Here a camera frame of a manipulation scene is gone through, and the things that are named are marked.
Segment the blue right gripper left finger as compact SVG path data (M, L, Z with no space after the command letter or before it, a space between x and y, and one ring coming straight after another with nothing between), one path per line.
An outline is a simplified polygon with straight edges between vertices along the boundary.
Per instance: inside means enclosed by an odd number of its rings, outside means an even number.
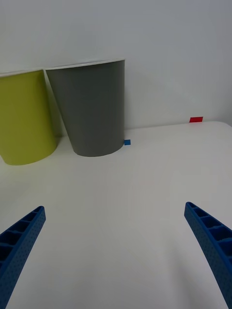
M6 308L45 221L45 209L39 206L1 233L0 308Z

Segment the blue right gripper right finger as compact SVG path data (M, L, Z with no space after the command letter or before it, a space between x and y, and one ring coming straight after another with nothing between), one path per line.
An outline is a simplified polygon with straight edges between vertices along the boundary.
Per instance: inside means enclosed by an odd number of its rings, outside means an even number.
M184 217L213 272L228 308L232 308L232 230L191 202Z

